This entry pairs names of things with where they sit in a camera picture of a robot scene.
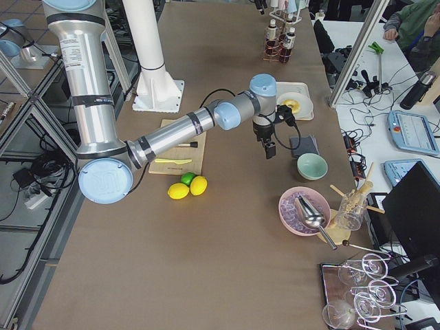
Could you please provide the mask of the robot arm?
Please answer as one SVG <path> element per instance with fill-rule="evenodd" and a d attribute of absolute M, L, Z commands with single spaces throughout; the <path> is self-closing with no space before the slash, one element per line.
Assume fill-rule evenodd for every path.
<path fill-rule="evenodd" d="M 93 202 L 112 204 L 126 197 L 135 170 L 190 138 L 213 127 L 230 130 L 248 119 L 263 126 L 263 117 L 274 115 L 276 80 L 259 74 L 251 79 L 248 90 L 231 100 L 212 102 L 137 140 L 122 141 L 116 132 L 101 42 L 104 3 L 45 1 L 43 8 L 49 30 L 59 39 L 78 122 L 78 183 Z"/>

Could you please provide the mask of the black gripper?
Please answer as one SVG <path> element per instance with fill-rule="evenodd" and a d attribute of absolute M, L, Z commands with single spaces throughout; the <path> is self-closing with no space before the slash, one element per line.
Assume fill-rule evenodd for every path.
<path fill-rule="evenodd" d="M 256 136 L 257 142 L 262 142 L 265 149 L 265 157 L 271 159 L 276 155 L 276 144 L 272 141 L 272 134 L 274 133 L 274 126 L 272 124 L 259 125 L 252 124 L 253 132 Z"/>

